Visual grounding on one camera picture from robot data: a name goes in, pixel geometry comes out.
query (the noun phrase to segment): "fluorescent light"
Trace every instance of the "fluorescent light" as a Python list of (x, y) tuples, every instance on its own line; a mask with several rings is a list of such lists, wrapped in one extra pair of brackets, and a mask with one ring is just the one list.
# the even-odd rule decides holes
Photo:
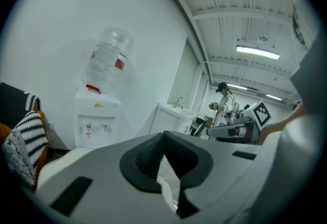
[(239, 88), (239, 89), (242, 89), (242, 90), (247, 90), (247, 88), (245, 88), (245, 87), (237, 86), (237, 85), (234, 85), (234, 84), (227, 83), (227, 85), (230, 86), (230, 87), (235, 87), (235, 88)]
[(270, 98), (273, 98), (273, 99), (277, 99), (279, 101), (281, 101), (282, 99), (281, 98), (278, 98), (278, 97), (275, 97), (275, 96), (272, 96), (272, 95), (269, 95), (269, 94), (266, 94), (267, 97), (270, 97)]
[(247, 54), (253, 54), (253, 55), (260, 55), (268, 58), (272, 58), (277, 60), (280, 55), (271, 51), (263, 50), (260, 48), (254, 48), (254, 47), (248, 47), (248, 46), (236, 46), (236, 52), (239, 53), (247, 53)]

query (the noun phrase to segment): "black cap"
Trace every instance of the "black cap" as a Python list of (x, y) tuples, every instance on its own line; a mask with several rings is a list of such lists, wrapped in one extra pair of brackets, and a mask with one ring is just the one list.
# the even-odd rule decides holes
[(222, 82), (222, 83), (218, 84), (218, 89), (216, 90), (216, 92), (221, 92), (224, 89), (227, 90), (228, 86), (225, 82)]

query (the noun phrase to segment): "ceiling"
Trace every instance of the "ceiling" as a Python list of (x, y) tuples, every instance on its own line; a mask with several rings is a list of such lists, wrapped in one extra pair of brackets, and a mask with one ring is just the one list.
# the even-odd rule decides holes
[[(212, 85), (221, 81), (300, 101), (290, 76), (298, 61), (291, 41), (292, 0), (178, 0), (202, 47)], [(268, 40), (258, 41), (261, 35)], [(236, 45), (279, 53), (278, 60), (236, 52)]]

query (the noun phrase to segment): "black and white pillow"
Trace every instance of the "black and white pillow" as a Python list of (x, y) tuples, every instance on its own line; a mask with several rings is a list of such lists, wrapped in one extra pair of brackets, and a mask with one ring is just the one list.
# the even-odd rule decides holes
[(41, 116), (31, 111), (16, 125), (25, 141), (31, 164), (36, 168), (39, 158), (49, 142), (42, 126)]
[(26, 103), (25, 103), (25, 110), (26, 111), (32, 111), (34, 108), (34, 104), (36, 103), (36, 110), (41, 110), (41, 101), (38, 96), (33, 95), (29, 92), (24, 92), (24, 94), (27, 94), (26, 97)]

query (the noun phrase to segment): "faucet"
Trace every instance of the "faucet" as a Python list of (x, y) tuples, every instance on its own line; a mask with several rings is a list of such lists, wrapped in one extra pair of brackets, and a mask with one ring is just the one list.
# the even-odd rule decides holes
[(182, 99), (182, 101), (183, 101), (181, 109), (184, 108), (185, 103), (184, 103), (184, 98), (183, 98), (183, 97), (179, 97), (179, 98), (177, 99), (177, 102), (174, 104), (173, 108), (177, 108), (177, 107), (180, 106), (180, 105), (178, 104), (179, 99)]

